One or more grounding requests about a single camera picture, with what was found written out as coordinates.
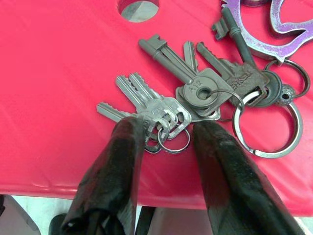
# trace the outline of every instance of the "red table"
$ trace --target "red table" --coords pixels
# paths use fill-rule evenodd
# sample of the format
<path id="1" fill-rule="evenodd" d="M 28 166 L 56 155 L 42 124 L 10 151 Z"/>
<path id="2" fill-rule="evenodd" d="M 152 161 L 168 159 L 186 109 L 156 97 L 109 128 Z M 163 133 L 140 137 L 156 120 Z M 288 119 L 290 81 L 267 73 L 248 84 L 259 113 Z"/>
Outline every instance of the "red table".
<path id="1" fill-rule="evenodd" d="M 117 75 L 139 72 L 160 94 L 173 96 L 181 82 L 137 45 L 159 34 L 182 54 L 187 41 L 205 44 L 219 57 L 240 57 L 230 39 L 216 42 L 210 30 L 220 17 L 219 0 L 160 0 L 148 21 L 131 23 L 119 0 L 3 0 L 0 3 L 0 193 L 72 198 L 88 167 L 110 138 L 115 123 L 96 112 L 99 101 L 133 112 L 115 85 Z M 283 22 L 313 17 L 311 0 L 286 0 Z M 285 44 L 268 30 L 269 5 L 242 7 L 257 38 Z M 292 60 L 313 76 L 313 43 Z M 198 55 L 199 68 L 209 66 Z M 265 60 L 256 59 L 259 67 Z M 298 91 L 303 81 L 290 68 L 274 68 Z M 294 215 L 313 215 L 313 93 L 295 101 L 304 121 L 303 138 L 279 159 L 251 156 Z M 232 108 L 223 109 L 223 116 Z M 291 116 L 279 107 L 247 108 L 242 130 L 253 147 L 276 150 L 289 139 Z M 231 123 L 222 124 L 231 131 Z M 183 137 L 175 140 L 182 144 Z M 198 167 L 190 146 L 181 154 L 145 153 L 139 203 L 204 208 Z"/>

